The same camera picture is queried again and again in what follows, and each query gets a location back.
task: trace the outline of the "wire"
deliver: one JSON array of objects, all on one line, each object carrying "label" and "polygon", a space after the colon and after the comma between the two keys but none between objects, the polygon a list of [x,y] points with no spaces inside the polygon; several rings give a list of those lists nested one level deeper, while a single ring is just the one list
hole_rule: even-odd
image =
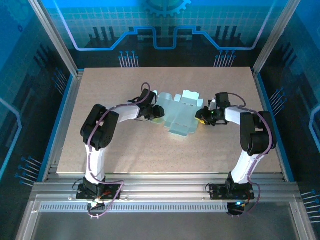
[{"label": "wire", "polygon": [[228,93],[228,95],[233,95],[233,96],[236,96],[236,97],[238,97],[239,99],[241,99],[242,100],[242,102],[243,102],[243,105],[239,105],[239,106],[231,106],[231,107],[242,107],[242,108],[245,108],[246,106],[247,106],[247,103],[246,103],[246,101],[244,100],[244,98],[243,97],[241,97],[240,95],[238,95],[238,94],[236,94],[236,93],[232,93],[232,92],[227,92]]},{"label": "wire", "polygon": [[240,110],[244,110],[244,111],[248,111],[248,112],[251,112],[251,113],[254,113],[256,114],[260,119],[261,121],[263,122],[263,124],[265,125],[265,128],[268,132],[268,136],[269,136],[269,145],[268,147],[266,148],[266,150],[259,154],[255,160],[253,161],[253,164],[251,165],[249,171],[248,171],[248,175],[247,175],[247,180],[248,182],[251,184],[251,185],[256,185],[258,187],[258,197],[256,199],[256,202],[255,204],[253,205],[253,207],[249,210],[249,211],[246,211],[245,214],[247,213],[250,213],[253,209],[256,208],[256,206],[258,205],[259,201],[260,201],[260,198],[261,198],[261,188],[260,188],[260,185],[256,182],[252,182],[251,181],[251,175],[253,173],[253,170],[255,169],[256,165],[258,164],[258,160],[262,157],[264,157],[265,155],[268,154],[268,152],[271,150],[271,147],[272,147],[272,143],[273,143],[273,137],[272,137],[272,133],[271,133],[271,129],[270,129],[270,126],[268,125],[267,121],[261,116],[260,113],[258,113],[257,111],[255,110],[252,110],[252,109],[247,109],[247,108],[242,108],[242,107],[238,107]]},{"label": "wire", "polygon": [[84,180],[83,178],[80,178],[80,179],[78,179],[78,180],[76,180],[75,182],[74,182],[74,184],[72,185],[72,189],[73,190],[76,190],[74,187],[75,187],[75,185],[79,182],[79,181],[81,181],[81,180]]},{"label": "wire", "polygon": [[141,119],[134,119],[135,121],[138,121],[138,122],[148,122],[148,121],[151,121],[151,120],[154,120],[155,118],[149,118],[147,120],[141,120]]},{"label": "wire", "polygon": [[217,185],[217,184],[214,184],[214,183],[212,183],[212,182],[209,182],[207,185],[205,185],[205,188],[204,188],[204,190],[205,190],[208,194],[210,193],[210,191],[207,190],[207,187],[208,187],[210,184],[215,185],[218,189],[225,188],[225,187],[227,186],[226,184],[225,184],[224,186],[219,186],[219,185]]},{"label": "wire", "polygon": [[114,109],[117,109],[117,108],[120,108],[120,107],[126,107],[126,106],[134,106],[134,105],[138,105],[138,104],[141,104],[143,103],[150,95],[150,92],[151,92],[151,87],[150,87],[150,84],[147,83],[147,82],[144,82],[142,85],[141,85],[141,91],[143,91],[144,89],[144,85],[147,85],[148,87],[148,92],[146,94],[146,96],[140,100],[140,101],[137,101],[137,102],[134,102],[134,103],[125,103],[125,104],[120,104],[120,105],[117,105],[117,106],[114,106],[114,107],[111,107],[110,109],[108,109],[102,116],[101,118],[99,119],[99,121],[97,122],[97,124],[95,125],[95,127],[93,128],[92,130],[92,133],[90,134],[89,136],[89,139],[88,139],[88,142],[87,142],[87,145],[89,147],[89,154],[88,154],[88,157],[87,157],[87,161],[86,161],[86,164],[87,164],[87,169],[89,170],[89,173],[91,175],[91,177],[96,180],[98,183],[100,184],[104,184],[104,185],[112,185],[112,184],[120,184],[120,187],[119,189],[117,190],[116,194],[114,195],[114,198],[113,200],[111,201],[111,203],[108,205],[108,207],[106,206],[106,204],[104,203],[104,205],[106,206],[106,210],[101,213],[101,214],[97,214],[96,216],[92,215],[90,213],[90,210],[87,212],[87,214],[91,217],[91,218],[99,218],[99,217],[102,217],[103,215],[105,215],[109,209],[111,208],[111,206],[114,204],[115,200],[117,199],[122,187],[124,186],[124,181],[123,180],[119,180],[119,181],[113,181],[113,182],[105,182],[105,181],[100,181],[96,178],[96,176],[92,173],[92,170],[91,170],[91,165],[90,165],[90,160],[91,160],[91,155],[92,155],[92,146],[90,145],[91,143],[91,140],[94,136],[94,134],[96,133],[98,127],[100,126],[100,124],[102,123],[102,121],[105,119],[105,117],[111,112],[113,111]]}]

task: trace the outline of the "blue stripe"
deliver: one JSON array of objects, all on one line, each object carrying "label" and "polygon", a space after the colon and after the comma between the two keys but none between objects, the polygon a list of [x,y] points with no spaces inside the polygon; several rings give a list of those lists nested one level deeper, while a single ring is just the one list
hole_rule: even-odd
[{"label": "blue stripe", "polygon": [[113,51],[126,36],[138,35],[139,30],[151,30],[153,35],[153,47],[156,50],[174,50],[177,47],[178,30],[192,30],[193,35],[203,35],[217,50],[229,50],[229,51],[250,51],[255,49],[260,36],[258,35],[256,41],[252,47],[229,47],[229,46],[219,46],[206,31],[198,31],[196,26],[186,25],[186,26],[176,26],[173,31],[173,44],[172,46],[158,46],[156,29],[153,26],[134,26],[133,31],[127,31],[121,35],[121,37],[111,46],[111,47],[92,47],[92,48],[80,48],[78,47],[69,27],[64,25],[67,32],[71,38],[73,46],[80,52],[95,52],[95,51]]},{"label": "blue stripe", "polygon": [[44,155],[42,166],[40,168],[40,172],[39,172],[39,175],[38,175],[38,178],[37,178],[37,182],[42,182],[42,178],[44,177],[44,174],[46,172],[46,167],[47,167],[47,164],[48,164],[48,161],[49,161],[49,156],[50,156],[50,153],[51,153],[51,150],[52,150],[52,146],[54,144],[54,140],[56,138],[58,126],[59,126],[59,123],[60,123],[60,120],[61,120],[61,116],[62,116],[62,112],[64,111],[65,104],[66,104],[66,101],[67,101],[67,97],[68,97],[68,94],[69,94],[69,91],[70,91],[70,87],[71,87],[71,84],[72,84],[73,80],[74,80],[73,76],[70,75],[68,84],[66,86],[66,89],[65,89],[62,101],[61,101],[61,105],[60,105],[58,114],[56,116],[56,120],[55,120],[55,123],[54,123],[54,126],[53,126],[53,130],[52,130],[51,137],[50,137],[50,140],[49,140],[49,143],[48,143],[48,147],[46,148],[46,151],[45,151],[45,155]]},{"label": "blue stripe", "polygon": [[279,132],[279,129],[278,129],[278,126],[277,126],[276,118],[274,116],[274,113],[272,112],[272,108],[271,108],[271,105],[270,105],[270,102],[269,102],[267,91],[265,89],[265,85],[264,85],[264,83],[262,81],[260,73],[258,74],[257,78],[258,78],[259,85],[260,85],[260,88],[261,88],[261,91],[262,91],[262,94],[263,94],[263,97],[264,97],[266,108],[271,113],[271,118],[272,118],[272,122],[273,122],[273,126],[274,126],[275,136],[276,136],[277,144],[279,146],[279,149],[280,149],[280,152],[281,152],[281,155],[282,155],[282,160],[283,160],[283,164],[284,164],[284,168],[285,168],[286,174],[288,176],[288,181],[289,182],[294,182],[295,178],[294,178],[294,175],[292,173],[292,170],[291,170],[291,167],[290,167],[290,164],[289,164],[289,160],[288,160],[288,157],[287,157],[287,154],[286,154],[285,146],[284,146],[284,144],[282,142],[282,139],[281,139],[281,136],[280,136],[280,132]]}]

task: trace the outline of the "enclosure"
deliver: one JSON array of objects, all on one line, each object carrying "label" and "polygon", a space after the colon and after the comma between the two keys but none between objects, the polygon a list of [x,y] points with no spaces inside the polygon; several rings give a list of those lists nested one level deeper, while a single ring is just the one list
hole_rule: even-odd
[{"label": "enclosure", "polygon": [[[316,0],[2,0],[1,239],[318,239],[319,11]],[[81,128],[95,104],[126,103],[144,82],[177,107],[117,125],[104,173],[124,185],[91,220],[74,188]],[[269,111],[277,141],[252,175],[259,204],[239,219],[206,185],[235,168],[240,126],[187,124],[183,111],[224,92]]]}]

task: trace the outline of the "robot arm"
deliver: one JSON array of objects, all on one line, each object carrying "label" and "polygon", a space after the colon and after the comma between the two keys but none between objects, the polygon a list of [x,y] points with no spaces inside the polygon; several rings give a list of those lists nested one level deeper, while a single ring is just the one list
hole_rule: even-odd
[{"label": "robot arm", "polygon": [[140,117],[145,117],[149,120],[161,118],[165,115],[164,109],[156,105],[157,95],[154,92],[150,91],[148,97],[141,102],[147,94],[148,90],[144,89],[140,97],[128,101],[128,104],[131,105],[116,107],[110,111],[94,133],[90,142],[91,147],[88,145],[89,137],[100,118],[108,110],[104,106],[96,104],[82,126],[81,136],[85,143],[87,159],[90,159],[90,161],[87,161],[86,172],[83,178],[83,188],[87,192],[90,192],[91,195],[100,197],[106,190],[106,186],[101,183],[105,181],[104,156],[107,151],[107,146],[113,139],[117,124]]},{"label": "robot arm", "polygon": [[[272,124],[271,115],[268,111],[261,111],[259,114],[266,120],[272,134],[272,147],[277,145],[276,135]],[[242,153],[236,167],[231,171],[231,177],[235,184],[247,184],[249,170],[255,159],[267,150],[269,145],[269,134],[267,127],[257,114],[248,109],[231,106],[229,95],[226,92],[218,93],[215,98],[208,101],[208,106],[199,110],[195,116],[205,125],[227,125],[229,122],[240,126],[240,144]]]},{"label": "robot arm", "polygon": [[[246,205],[243,204],[243,201],[248,203],[250,199],[255,198],[248,177],[251,176],[264,155],[268,154],[267,150],[274,149],[277,145],[271,114],[268,111],[256,112],[243,107],[231,106],[228,93],[222,92],[209,100],[208,106],[199,110],[195,118],[205,125],[227,125],[232,122],[240,126],[242,152],[235,168],[229,173],[225,184],[208,184],[210,199],[236,200],[237,202],[228,203],[228,210],[231,215],[239,215],[239,207],[243,211]],[[270,148],[269,131],[272,138]]]}]

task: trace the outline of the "work surface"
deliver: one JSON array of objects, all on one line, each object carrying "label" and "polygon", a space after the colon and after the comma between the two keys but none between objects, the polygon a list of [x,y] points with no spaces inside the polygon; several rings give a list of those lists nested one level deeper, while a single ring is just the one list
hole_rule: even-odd
[{"label": "work surface", "polygon": [[[72,113],[57,172],[84,173],[86,149],[80,129],[95,104],[115,106],[139,97],[141,85],[151,90],[200,93],[206,105],[216,93],[242,96],[247,107],[261,111],[249,67],[86,68]],[[230,96],[232,105],[242,104]],[[199,124],[187,137],[173,135],[163,124],[129,120],[119,123],[105,155],[106,173],[228,173],[241,154],[240,126]],[[281,172],[276,151],[271,151],[257,172]]]}]

